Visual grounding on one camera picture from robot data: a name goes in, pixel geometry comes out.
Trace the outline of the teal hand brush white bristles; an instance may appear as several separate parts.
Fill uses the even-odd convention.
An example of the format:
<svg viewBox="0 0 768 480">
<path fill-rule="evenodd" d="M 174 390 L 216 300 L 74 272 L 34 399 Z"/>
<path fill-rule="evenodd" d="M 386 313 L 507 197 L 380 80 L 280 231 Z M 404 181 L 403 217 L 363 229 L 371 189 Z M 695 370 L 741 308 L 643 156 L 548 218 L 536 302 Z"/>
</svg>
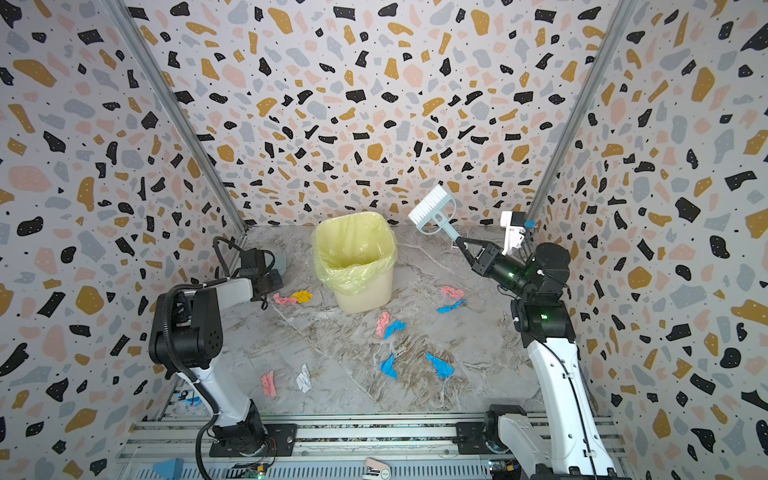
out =
<svg viewBox="0 0 768 480">
<path fill-rule="evenodd" d="M 409 220 L 417 230 L 428 236 L 445 233 L 454 243 L 458 231 L 451 224 L 457 204 L 453 196 L 441 185 L 434 188 L 410 211 Z"/>
</svg>

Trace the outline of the cream trash bin yellow bag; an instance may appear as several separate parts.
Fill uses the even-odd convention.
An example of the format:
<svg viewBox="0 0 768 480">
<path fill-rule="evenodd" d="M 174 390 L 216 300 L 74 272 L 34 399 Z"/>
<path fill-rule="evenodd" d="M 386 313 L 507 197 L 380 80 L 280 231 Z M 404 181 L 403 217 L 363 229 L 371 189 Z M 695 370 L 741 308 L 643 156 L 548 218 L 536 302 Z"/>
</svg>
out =
<svg viewBox="0 0 768 480">
<path fill-rule="evenodd" d="M 312 251 L 317 278 L 343 312 L 363 313 L 391 300 L 398 248 L 382 215 L 361 212 L 320 223 Z"/>
</svg>

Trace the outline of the teal plastic dustpan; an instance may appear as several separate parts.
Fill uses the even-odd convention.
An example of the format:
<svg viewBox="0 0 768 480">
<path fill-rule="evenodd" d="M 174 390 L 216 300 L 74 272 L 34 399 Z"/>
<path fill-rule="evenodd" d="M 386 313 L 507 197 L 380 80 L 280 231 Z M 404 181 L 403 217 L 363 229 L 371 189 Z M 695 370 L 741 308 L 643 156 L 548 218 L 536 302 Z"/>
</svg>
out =
<svg viewBox="0 0 768 480">
<path fill-rule="evenodd" d="M 287 259 L 283 254 L 277 254 L 268 272 L 268 278 L 272 282 L 283 283 L 287 271 Z"/>
</svg>

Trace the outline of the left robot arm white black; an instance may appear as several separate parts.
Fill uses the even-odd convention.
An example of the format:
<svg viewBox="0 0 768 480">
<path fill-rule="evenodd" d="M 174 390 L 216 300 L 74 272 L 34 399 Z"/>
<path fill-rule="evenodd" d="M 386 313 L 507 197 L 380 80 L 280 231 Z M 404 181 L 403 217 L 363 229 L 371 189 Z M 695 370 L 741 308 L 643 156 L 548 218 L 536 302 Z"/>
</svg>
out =
<svg viewBox="0 0 768 480">
<path fill-rule="evenodd" d="M 224 278 L 180 284 L 159 296 L 148 341 L 150 359 L 177 375 L 211 415 L 215 446 L 227 454 L 251 456 L 267 445 L 254 402 L 235 385 L 222 359 L 224 310 L 246 302 L 267 303 L 282 287 L 278 258 L 269 250 L 239 251 L 239 267 Z"/>
</svg>

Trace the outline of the pink paper scrap far right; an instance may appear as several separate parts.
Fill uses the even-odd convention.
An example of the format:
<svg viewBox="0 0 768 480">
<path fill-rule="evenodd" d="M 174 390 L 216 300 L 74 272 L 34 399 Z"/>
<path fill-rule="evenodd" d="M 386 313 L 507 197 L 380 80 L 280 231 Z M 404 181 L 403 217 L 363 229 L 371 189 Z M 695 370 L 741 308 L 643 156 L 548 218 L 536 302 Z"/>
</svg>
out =
<svg viewBox="0 0 768 480">
<path fill-rule="evenodd" d="M 457 289 L 451 286 L 444 286 L 441 289 L 443 295 L 451 298 L 454 301 L 462 300 L 465 297 L 465 292 L 462 289 Z"/>
</svg>

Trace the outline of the yellow paper scrap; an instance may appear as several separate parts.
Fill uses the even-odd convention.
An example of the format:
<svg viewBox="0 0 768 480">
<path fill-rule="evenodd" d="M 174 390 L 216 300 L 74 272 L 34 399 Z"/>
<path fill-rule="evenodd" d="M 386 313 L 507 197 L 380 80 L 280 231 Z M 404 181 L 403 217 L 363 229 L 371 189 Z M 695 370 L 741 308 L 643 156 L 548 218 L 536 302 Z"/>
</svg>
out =
<svg viewBox="0 0 768 480">
<path fill-rule="evenodd" d="M 291 297 L 294 298 L 297 303 L 303 304 L 311 301 L 313 299 L 313 294 L 307 290 L 300 290 L 293 293 Z"/>
</svg>

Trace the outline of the blue paper scrap far right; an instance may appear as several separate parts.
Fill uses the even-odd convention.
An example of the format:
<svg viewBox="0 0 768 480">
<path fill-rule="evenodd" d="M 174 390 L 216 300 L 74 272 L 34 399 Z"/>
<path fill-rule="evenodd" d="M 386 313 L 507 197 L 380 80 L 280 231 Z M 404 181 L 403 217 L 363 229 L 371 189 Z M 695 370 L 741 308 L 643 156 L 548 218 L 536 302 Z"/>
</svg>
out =
<svg viewBox="0 0 768 480">
<path fill-rule="evenodd" d="M 465 300 L 465 299 L 457 300 L 457 301 L 456 301 L 456 302 L 454 302 L 453 304 L 450 304 L 450 305 L 446 305 L 446 306 L 443 306 L 443 307 L 439 307 L 439 308 L 437 308 L 437 309 L 436 309 L 436 311 L 437 311 L 439 314 L 446 314 L 446 313 L 449 313 L 449 312 L 451 312 L 451 311 L 453 311 L 453 310 L 455 310 L 455 309 L 457 309 L 457 308 L 461 307 L 461 306 L 462 306 L 462 305 L 464 305 L 465 303 L 466 303 L 466 300 Z"/>
</svg>

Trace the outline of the blue paper scrap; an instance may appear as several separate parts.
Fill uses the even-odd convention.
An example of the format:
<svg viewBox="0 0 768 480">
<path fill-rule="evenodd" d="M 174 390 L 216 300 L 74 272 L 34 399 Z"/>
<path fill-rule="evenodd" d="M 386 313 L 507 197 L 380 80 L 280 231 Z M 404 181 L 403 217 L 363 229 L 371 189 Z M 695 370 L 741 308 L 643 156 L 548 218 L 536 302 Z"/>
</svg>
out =
<svg viewBox="0 0 768 480">
<path fill-rule="evenodd" d="M 406 323 L 402 321 L 394 321 L 389 324 L 384 331 L 384 339 L 388 339 L 395 332 L 402 331 L 406 328 Z"/>
<path fill-rule="evenodd" d="M 454 302 L 453 304 L 450 304 L 450 305 L 446 305 L 446 306 L 443 306 L 443 307 L 439 307 L 439 308 L 437 308 L 437 309 L 436 309 L 436 311 L 437 311 L 439 314 L 446 314 L 446 313 L 449 313 L 449 312 L 451 312 L 451 311 L 453 311 L 453 310 L 455 310 L 455 309 L 457 309 L 457 308 L 461 307 L 461 306 L 462 306 L 462 305 L 464 305 L 465 303 L 466 303 L 466 300 L 465 300 L 465 299 L 457 300 L 457 301 L 456 301 L 456 302 Z"/>
<path fill-rule="evenodd" d="M 395 362 L 395 355 L 391 354 L 384 362 L 381 363 L 380 370 L 387 377 L 397 380 L 398 373 L 394 368 L 394 362 Z"/>
<path fill-rule="evenodd" d="M 432 364 L 432 366 L 435 369 L 436 375 L 440 379 L 448 379 L 454 374 L 455 369 L 446 361 L 430 353 L 426 354 L 426 358 Z"/>
</svg>

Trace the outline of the blue paper scrap centre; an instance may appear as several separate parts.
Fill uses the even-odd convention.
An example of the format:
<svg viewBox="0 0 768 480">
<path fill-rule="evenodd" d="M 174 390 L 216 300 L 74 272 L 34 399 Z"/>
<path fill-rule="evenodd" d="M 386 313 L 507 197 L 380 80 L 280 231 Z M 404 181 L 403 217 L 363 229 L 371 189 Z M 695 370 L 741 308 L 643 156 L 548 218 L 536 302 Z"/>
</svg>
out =
<svg viewBox="0 0 768 480">
<path fill-rule="evenodd" d="M 402 321 L 394 321 L 389 324 L 384 331 L 384 339 L 388 339 L 395 332 L 402 331 L 406 328 L 406 323 Z"/>
</svg>

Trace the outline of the pink paper scrap centre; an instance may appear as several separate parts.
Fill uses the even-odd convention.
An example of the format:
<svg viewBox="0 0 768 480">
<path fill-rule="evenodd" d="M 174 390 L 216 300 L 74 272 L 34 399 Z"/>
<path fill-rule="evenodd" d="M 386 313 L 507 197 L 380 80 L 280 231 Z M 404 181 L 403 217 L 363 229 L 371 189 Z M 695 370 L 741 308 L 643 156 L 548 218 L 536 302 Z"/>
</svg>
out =
<svg viewBox="0 0 768 480">
<path fill-rule="evenodd" d="M 388 312 L 383 312 L 381 317 L 377 321 L 376 331 L 375 334 L 380 338 L 384 339 L 386 336 L 386 331 L 391 322 L 391 317 Z"/>
</svg>

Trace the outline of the white paper scrap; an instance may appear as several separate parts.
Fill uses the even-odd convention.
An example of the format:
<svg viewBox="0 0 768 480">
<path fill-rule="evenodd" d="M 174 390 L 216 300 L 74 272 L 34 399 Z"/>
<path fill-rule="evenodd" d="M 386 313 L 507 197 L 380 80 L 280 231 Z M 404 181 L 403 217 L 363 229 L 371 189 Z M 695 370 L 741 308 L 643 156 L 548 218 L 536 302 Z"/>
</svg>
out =
<svg viewBox="0 0 768 480">
<path fill-rule="evenodd" d="M 311 374 L 306 364 L 302 365 L 301 371 L 296 377 L 296 384 L 302 393 L 307 393 L 312 389 Z"/>
</svg>

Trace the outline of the blue paper scrap lower right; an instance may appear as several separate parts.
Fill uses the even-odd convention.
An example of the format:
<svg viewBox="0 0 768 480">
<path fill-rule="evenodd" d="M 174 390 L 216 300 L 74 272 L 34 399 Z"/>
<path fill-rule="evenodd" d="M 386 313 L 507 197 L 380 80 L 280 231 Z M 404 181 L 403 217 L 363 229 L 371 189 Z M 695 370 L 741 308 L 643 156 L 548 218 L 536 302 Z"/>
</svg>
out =
<svg viewBox="0 0 768 480">
<path fill-rule="evenodd" d="M 432 364 L 432 366 L 435 369 L 436 375 L 440 379 L 448 379 L 454 374 L 455 369 L 446 361 L 430 353 L 426 354 L 426 358 Z"/>
</svg>

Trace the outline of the blue paper scrap lower left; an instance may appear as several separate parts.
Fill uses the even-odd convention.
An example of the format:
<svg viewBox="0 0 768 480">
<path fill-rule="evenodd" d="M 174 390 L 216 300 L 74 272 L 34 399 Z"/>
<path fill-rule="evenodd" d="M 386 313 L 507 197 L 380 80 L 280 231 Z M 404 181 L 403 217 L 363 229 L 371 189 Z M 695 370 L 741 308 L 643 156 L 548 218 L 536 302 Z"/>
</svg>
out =
<svg viewBox="0 0 768 480">
<path fill-rule="evenodd" d="M 397 380 L 398 373 L 394 368 L 394 362 L 395 362 L 395 355 L 391 354 L 384 362 L 381 363 L 380 370 L 387 377 Z"/>
</svg>

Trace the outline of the blue toy car sticker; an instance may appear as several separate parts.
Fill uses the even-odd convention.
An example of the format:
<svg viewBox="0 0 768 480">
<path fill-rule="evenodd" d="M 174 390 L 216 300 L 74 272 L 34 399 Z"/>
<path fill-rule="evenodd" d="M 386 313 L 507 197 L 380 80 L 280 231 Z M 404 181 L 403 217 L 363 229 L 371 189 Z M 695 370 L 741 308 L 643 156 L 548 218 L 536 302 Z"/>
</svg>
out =
<svg viewBox="0 0 768 480">
<path fill-rule="evenodd" d="M 201 398 L 194 390 L 182 390 L 177 395 L 177 401 L 186 404 L 188 407 L 194 407 L 201 403 Z"/>
</svg>

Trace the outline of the blue triangular object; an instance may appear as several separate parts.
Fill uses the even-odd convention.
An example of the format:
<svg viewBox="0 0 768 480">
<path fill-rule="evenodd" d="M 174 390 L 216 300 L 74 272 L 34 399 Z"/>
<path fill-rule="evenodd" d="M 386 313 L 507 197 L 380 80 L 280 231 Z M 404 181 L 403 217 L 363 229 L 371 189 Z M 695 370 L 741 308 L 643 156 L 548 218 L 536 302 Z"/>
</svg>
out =
<svg viewBox="0 0 768 480">
<path fill-rule="evenodd" d="M 181 480 L 184 461 L 180 458 L 169 459 L 155 463 L 153 472 L 162 480 Z"/>
</svg>

